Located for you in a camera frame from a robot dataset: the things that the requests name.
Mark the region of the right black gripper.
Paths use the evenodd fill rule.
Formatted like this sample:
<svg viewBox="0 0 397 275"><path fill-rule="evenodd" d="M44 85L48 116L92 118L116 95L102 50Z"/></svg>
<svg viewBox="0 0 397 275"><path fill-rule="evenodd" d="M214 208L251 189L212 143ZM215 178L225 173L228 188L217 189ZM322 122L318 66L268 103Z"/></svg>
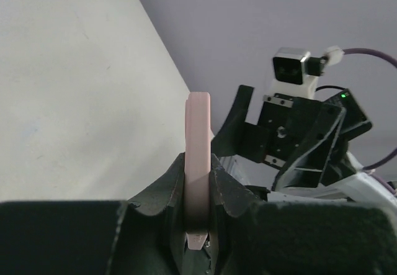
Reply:
<svg viewBox="0 0 397 275"><path fill-rule="evenodd" d="M349 142L372 122L351 93L325 101L283 94L264 96L258 125L246 122L254 88L240 85L213 138L218 157L238 155L278 169L272 190L328 186L355 174Z"/></svg>

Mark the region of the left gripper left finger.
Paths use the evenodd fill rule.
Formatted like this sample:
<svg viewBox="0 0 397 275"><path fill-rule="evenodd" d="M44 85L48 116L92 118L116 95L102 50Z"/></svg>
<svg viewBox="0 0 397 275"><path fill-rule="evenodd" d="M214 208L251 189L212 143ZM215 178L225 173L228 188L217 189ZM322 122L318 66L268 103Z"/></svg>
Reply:
<svg viewBox="0 0 397 275"><path fill-rule="evenodd" d="M184 156L127 201L1 204L2 274L180 274Z"/></svg>

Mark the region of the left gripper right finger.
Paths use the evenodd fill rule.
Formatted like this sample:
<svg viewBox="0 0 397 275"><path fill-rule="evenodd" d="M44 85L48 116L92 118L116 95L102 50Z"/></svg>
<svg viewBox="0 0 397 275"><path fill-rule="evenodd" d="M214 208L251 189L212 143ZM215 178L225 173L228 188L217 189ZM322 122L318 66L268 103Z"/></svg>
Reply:
<svg viewBox="0 0 397 275"><path fill-rule="evenodd" d="M213 274L395 274L396 215L348 202L266 202L210 173Z"/></svg>

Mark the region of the phone with pink case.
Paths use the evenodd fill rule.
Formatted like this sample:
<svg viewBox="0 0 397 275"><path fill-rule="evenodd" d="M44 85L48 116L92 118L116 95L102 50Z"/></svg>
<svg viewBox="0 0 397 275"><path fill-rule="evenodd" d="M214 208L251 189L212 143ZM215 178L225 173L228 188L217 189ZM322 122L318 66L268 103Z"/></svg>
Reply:
<svg viewBox="0 0 397 275"><path fill-rule="evenodd" d="M185 102L184 167L184 227L190 250L201 250L208 236L210 170L210 95L191 92Z"/></svg>

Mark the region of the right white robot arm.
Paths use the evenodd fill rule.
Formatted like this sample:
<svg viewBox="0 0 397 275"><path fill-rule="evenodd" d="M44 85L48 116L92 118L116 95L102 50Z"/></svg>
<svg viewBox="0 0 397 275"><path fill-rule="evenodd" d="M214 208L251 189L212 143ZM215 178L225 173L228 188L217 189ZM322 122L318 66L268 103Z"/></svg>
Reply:
<svg viewBox="0 0 397 275"><path fill-rule="evenodd" d="M318 101L315 88L274 89L263 98L256 124L246 121L253 88L239 87L212 140L219 157L238 155L277 170L275 192L315 199L350 199L396 208L396 191L362 166L349 142L372 123L348 89Z"/></svg>

